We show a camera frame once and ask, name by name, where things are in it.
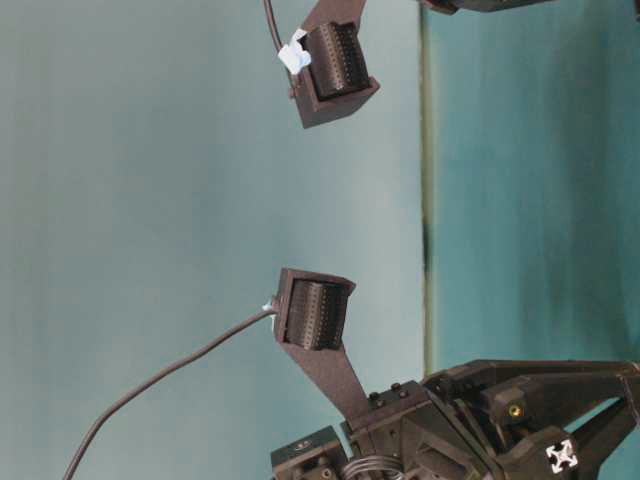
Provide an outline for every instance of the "green wall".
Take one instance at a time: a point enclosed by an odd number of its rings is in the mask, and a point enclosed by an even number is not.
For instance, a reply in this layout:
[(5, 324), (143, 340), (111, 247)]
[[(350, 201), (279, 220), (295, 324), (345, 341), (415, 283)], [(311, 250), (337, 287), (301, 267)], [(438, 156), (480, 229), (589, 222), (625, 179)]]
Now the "green wall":
[[(633, 2), (424, 16), (433, 348), (640, 358), (640, 24)], [(638, 433), (602, 472), (634, 479)]]
[[(283, 36), (312, 4), (275, 2)], [(60, 478), (99, 412), (282, 266), (359, 284), (367, 390), (420, 377), (417, 5), (371, 2), (361, 40), (382, 91), (303, 131), (258, 0), (2, 2), (0, 477)], [(127, 406), (76, 478), (268, 478), (338, 420), (265, 322)]]

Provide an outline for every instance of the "teal backdrop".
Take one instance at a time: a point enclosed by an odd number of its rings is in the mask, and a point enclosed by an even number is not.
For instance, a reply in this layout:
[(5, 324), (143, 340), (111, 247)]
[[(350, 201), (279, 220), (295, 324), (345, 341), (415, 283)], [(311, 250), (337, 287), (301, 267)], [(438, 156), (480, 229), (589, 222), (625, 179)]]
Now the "teal backdrop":
[[(613, 0), (424, 15), (434, 368), (640, 358), (634, 17)], [(637, 478), (639, 447), (602, 478)]]
[[(314, 2), (274, 3), (289, 37)], [(61, 478), (111, 401), (257, 311), (282, 266), (358, 283), (367, 390), (420, 377), (418, 16), (371, 2), (383, 90), (304, 131), (259, 0), (1, 2), (0, 478)], [(266, 479), (338, 421), (265, 321), (113, 417), (76, 478)]]

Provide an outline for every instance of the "spring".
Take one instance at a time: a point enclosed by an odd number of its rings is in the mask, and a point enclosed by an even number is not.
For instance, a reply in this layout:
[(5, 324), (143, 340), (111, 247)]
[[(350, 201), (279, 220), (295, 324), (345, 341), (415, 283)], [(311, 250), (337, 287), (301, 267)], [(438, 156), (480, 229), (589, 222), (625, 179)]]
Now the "spring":
[(403, 480), (404, 466), (400, 459), (386, 455), (368, 455), (351, 460), (342, 469), (343, 480), (352, 480), (361, 473), (382, 472), (387, 480)]

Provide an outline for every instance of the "white tape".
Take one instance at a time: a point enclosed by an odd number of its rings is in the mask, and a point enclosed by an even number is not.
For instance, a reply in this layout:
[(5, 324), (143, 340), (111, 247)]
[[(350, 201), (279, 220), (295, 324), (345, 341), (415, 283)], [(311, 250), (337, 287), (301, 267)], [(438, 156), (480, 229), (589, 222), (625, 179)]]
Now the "white tape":
[[(268, 303), (265, 303), (262, 306), (262, 311), (263, 312), (268, 312), (269, 310), (273, 310), (273, 305), (272, 305), (272, 301), (269, 300)], [(273, 332), (273, 330), (275, 329), (275, 325), (276, 325), (276, 315), (269, 315), (269, 318), (271, 318), (271, 331)]]
[(299, 28), (294, 32), (291, 41), (278, 52), (278, 58), (292, 75), (298, 75), (304, 67), (311, 63), (311, 55), (300, 44), (300, 39), (306, 34), (307, 32)]

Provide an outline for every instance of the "black cable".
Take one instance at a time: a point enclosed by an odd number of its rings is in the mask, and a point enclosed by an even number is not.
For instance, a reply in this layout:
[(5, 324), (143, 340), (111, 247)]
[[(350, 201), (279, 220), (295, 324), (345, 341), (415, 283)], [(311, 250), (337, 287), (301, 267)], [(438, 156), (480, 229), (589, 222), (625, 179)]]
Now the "black cable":
[(276, 47), (276, 51), (279, 52), (282, 48), (282, 40), (280, 40), (280, 33), (278, 32), (278, 25), (276, 24), (276, 18), (273, 14), (273, 6), (271, 0), (264, 0), (264, 13), (267, 14), (267, 23), (269, 24), (269, 32), (271, 32), (271, 38), (273, 39), (273, 45)]
[(184, 357), (181, 360), (178, 360), (177, 362), (172, 363), (168, 367), (160, 370), (158, 373), (156, 373), (154, 376), (149, 378), (144, 383), (141, 383), (140, 385), (138, 385), (137, 387), (135, 387), (134, 389), (132, 389), (128, 393), (126, 393), (120, 400), (118, 400), (113, 405), (111, 405), (109, 408), (107, 408), (104, 411), (104, 413), (102, 415), (100, 415), (98, 417), (98, 419), (93, 423), (93, 425), (91, 426), (89, 431), (86, 433), (86, 435), (82, 439), (82, 442), (80, 443), (80, 446), (76, 450), (76, 453), (73, 456), (73, 459), (71, 460), (71, 463), (69, 463), (69, 466), (67, 467), (67, 471), (65, 472), (64, 477), (62, 477), (62, 479), (63, 480), (71, 480), (71, 478), (73, 477), (73, 474), (75, 473), (76, 469), (78, 468), (78, 464), (80, 463), (80, 460), (82, 460), (82, 457), (84, 456), (85, 452), (87, 451), (87, 448), (89, 448), (89, 445), (91, 444), (91, 441), (93, 440), (93, 438), (98, 433), (98, 430), (100, 430), (100, 427), (102, 427), (102, 425), (104, 425), (104, 423), (109, 419), (109, 417), (111, 417), (111, 415), (116, 413), (118, 410), (120, 410), (122, 407), (124, 407), (131, 400), (136, 398), (138, 395), (140, 395), (142, 392), (144, 392), (146, 389), (148, 389), (149, 387), (151, 387), (155, 383), (157, 383), (160, 380), (162, 380), (167, 375), (175, 372), (176, 370), (179, 370), (182, 367), (185, 367), (185, 366), (189, 365), (192, 362), (195, 362), (199, 358), (204, 357), (207, 353), (209, 353), (211, 350), (213, 350), (218, 345), (223, 343), (225, 340), (228, 340), (229, 338), (233, 337), (236, 333), (241, 332), (245, 328), (248, 328), (251, 325), (253, 325), (254, 323), (258, 322), (259, 320), (262, 320), (263, 318), (268, 317), (269, 315), (273, 315), (275, 313), (276, 313), (275, 310), (270, 309), (270, 310), (265, 310), (263, 312), (257, 313), (256, 315), (253, 315), (252, 317), (249, 317), (247, 320), (245, 320), (244, 322), (240, 323), (239, 325), (236, 325), (232, 329), (228, 330), (226, 333), (220, 335), (218, 338), (216, 338), (212, 342), (208, 343), (207, 345), (202, 347), (200, 350), (192, 353), (189, 356)]

